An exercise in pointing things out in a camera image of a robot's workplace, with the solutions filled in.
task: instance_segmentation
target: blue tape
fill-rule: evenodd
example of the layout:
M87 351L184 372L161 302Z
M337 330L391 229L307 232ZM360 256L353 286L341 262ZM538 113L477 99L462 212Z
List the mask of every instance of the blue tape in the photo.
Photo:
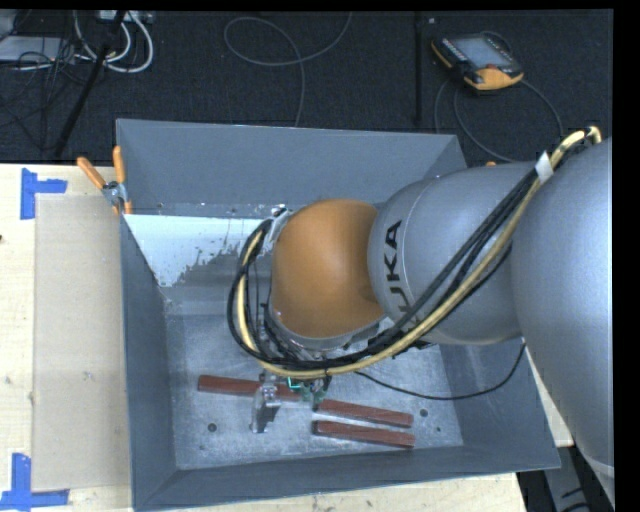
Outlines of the blue tape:
M20 194L20 218L33 219L36 216L36 194L64 194L67 182L64 180L38 181L38 175L22 168L22 191Z
M52 492L31 492L31 458L21 453L12 455L11 490L3 491L0 510L30 512L32 507L66 505L69 489Z

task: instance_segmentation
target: power strip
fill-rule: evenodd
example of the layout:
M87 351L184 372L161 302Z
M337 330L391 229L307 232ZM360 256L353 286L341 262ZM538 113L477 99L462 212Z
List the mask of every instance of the power strip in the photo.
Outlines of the power strip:
M100 21L113 21L116 18L115 9L99 9L96 10L96 18ZM156 19L156 11L127 11L124 21L134 23L133 18L139 19L142 23L151 25Z

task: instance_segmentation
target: black device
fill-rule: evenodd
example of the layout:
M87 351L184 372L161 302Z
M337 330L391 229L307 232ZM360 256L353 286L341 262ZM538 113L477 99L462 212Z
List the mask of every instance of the black device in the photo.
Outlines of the black device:
M509 87L524 76L508 48L485 33L437 38L431 48L447 68L478 92Z

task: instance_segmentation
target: yellow cable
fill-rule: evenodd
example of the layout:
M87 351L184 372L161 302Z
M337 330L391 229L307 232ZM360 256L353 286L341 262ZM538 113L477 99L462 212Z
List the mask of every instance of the yellow cable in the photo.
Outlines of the yellow cable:
M478 264L478 266L467 276L467 278L460 284L458 289L435 311L433 311L427 318L425 318L418 326L412 329L409 333L403 336L396 343L386 348L385 350L368 357L366 359L362 359L355 363L351 363L344 366L338 366L335 368L328 368L326 370L286 370L280 368L279 366L272 365L270 363L265 363L264 361L259 361L260 364L267 370L271 371L276 375L280 375L282 377L292 377L302 380L311 380L311 379L320 379L327 375L340 375L343 373L349 373L356 370L361 370L372 364L378 363L383 359L388 357L392 357L397 353L401 352L409 345L414 343L418 338L423 336L426 332L432 329L442 318L444 318L463 298L464 296L471 290L477 278L484 272L484 270L489 266L489 264L493 261L493 259L498 255L498 253L504 248L507 244L511 235L515 231L515 228L526 208L527 204L535 194L535 192L540 187L540 181L536 179L533 183L529 192L523 199L522 203L512 216L511 220L505 226L503 232L498 237L496 242L493 244L487 255L482 259L482 261ZM243 280L241 279L238 283L238 287L242 288ZM247 346L249 344L253 344L253 340L251 340L251 336L249 334L249 330L246 326L246 317L244 314L244 304L240 301L236 302L236 313L238 315L238 322L240 324L240 331L242 335L242 339Z
M550 157L550 163L552 168L555 169L555 166L558 164L562 156L566 153L566 151L575 143L584 139L585 137L590 137L594 142L599 142L601 140L600 132L597 128L591 127L589 133L585 133L584 131L574 132L568 137L566 137L558 148L552 153ZM274 373L275 375L279 375L282 377L292 377L301 380L312 380L312 379L321 379L330 375L340 375L344 373L354 372L357 370L361 370L373 364L376 364L383 359L388 357L392 357L402 350L406 349L410 345L412 345L418 338L426 334L429 330L431 330L439 321L441 321L446 315L451 312L453 308L455 308L460 301L464 299L464 297L471 291L476 281L480 278L481 274L487 269L487 267L491 264L491 262L498 256L498 254L504 249L507 245L513 233L516 230L518 223L520 222L520 218L524 213L526 207L529 202L539 190L541 186L541 182L539 178L533 182L531 187L529 188L526 196L521 201L520 205L512 215L511 219L508 221L506 226L504 227L502 233L498 236L495 243L492 245L491 249L487 252L485 257L478 263L476 268L460 283L460 286L449 296L445 302L443 302L436 310L434 310L427 318L422 320L416 327L414 327L411 331L409 331L405 336L403 336L396 343L382 350L381 352L374 354L366 359L362 359L355 363L338 366L334 368L327 369L315 369L315 370L286 370L279 366L273 365L271 363L267 363L264 361L260 361L259 363L268 371ZM255 238L250 241L249 250L245 256L243 265L247 263L249 260L249 255L251 254L253 248L258 244L260 236L263 236L261 233L257 233ZM246 322L246 316L244 311L244 283L245 277L242 276L238 281L237 285L237 294L236 294L236 314L238 316L238 324L240 327L240 334L242 341L245 343L247 347L256 350L256 345L251 338L249 333L249 329Z

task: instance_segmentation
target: black carpet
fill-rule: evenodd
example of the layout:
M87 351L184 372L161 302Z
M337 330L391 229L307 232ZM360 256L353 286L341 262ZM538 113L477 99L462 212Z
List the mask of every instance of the black carpet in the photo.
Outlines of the black carpet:
M85 40L97 51L109 24L98 22L94 13L79 11L78 16ZM140 65L148 49L140 30L128 26L133 48L118 64ZM93 64L76 59L38 71L0 64L0 161L73 162L85 155L96 164L110 164L118 118L439 129L458 135L469 166L499 157L534 160L561 135L586 124L611 135L613 10L424 11L419 17L412 11L351 16L156 11L146 27L154 45L151 65L140 73L100 71L61 151L61 134ZM417 28L422 34L418 51ZM337 44L303 67L259 65L232 51L261 62L290 62L321 52L343 29ZM438 36L482 31L496 33L511 47L529 86L477 96L449 82L435 126L435 99L450 75L429 43ZM21 10L15 33L63 36L78 45L71 11ZM124 43L121 33L115 49Z

